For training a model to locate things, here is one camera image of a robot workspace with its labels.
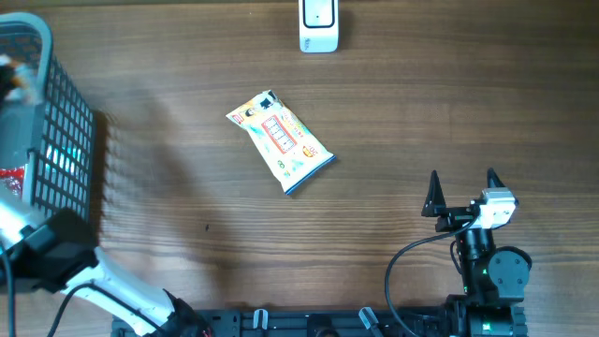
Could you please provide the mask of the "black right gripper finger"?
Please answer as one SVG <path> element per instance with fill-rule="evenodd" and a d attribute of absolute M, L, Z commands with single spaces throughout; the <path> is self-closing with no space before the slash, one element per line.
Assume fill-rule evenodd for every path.
<path fill-rule="evenodd" d="M 439 217 L 446 214 L 446 201 L 436 170 L 431 172 L 429 191 L 422 207 L 423 217 Z"/>
<path fill-rule="evenodd" d="M 488 188 L 504 188 L 504 183 L 501 181 L 493 168 L 487 171 Z"/>

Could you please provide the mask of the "yellow wet wipes pack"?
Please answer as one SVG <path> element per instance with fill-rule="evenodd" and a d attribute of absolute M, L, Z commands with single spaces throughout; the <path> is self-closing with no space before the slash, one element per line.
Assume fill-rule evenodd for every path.
<path fill-rule="evenodd" d="M 254 96 L 226 117 L 248 133 L 288 196 L 336 159 L 272 90 Z"/>

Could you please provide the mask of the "red candy bag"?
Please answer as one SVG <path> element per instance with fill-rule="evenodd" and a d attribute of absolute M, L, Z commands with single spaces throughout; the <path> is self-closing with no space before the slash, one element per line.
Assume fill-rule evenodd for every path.
<path fill-rule="evenodd" d="M 0 169 L 1 183 L 18 198 L 22 197 L 24 172 L 24 167 Z"/>

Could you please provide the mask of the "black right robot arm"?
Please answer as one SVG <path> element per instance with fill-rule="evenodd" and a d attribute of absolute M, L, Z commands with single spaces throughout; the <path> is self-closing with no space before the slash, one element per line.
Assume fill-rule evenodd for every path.
<path fill-rule="evenodd" d="M 421 215 L 437 219 L 435 231 L 455 238 L 454 259 L 460 268 L 462 295 L 443 305 L 444 336 L 522 337 L 529 331 L 524 309 L 525 286 L 533 262 L 515 246 L 498 247 L 493 232 L 508 225 L 519 201 L 493 169 L 488 187 L 468 206 L 448 207 L 438 174 L 431 174 Z"/>

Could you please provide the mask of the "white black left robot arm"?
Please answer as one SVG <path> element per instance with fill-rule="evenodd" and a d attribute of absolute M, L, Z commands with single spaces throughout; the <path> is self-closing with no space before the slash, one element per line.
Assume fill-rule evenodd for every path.
<path fill-rule="evenodd" d="M 64 294 L 64 303 L 87 300 L 138 336 L 212 335 L 209 323 L 184 300 L 112 260 L 75 211 L 63 208 L 47 217 L 6 188 L 1 190 L 1 288 L 11 336 L 17 333 L 17 293 L 39 289 Z"/>

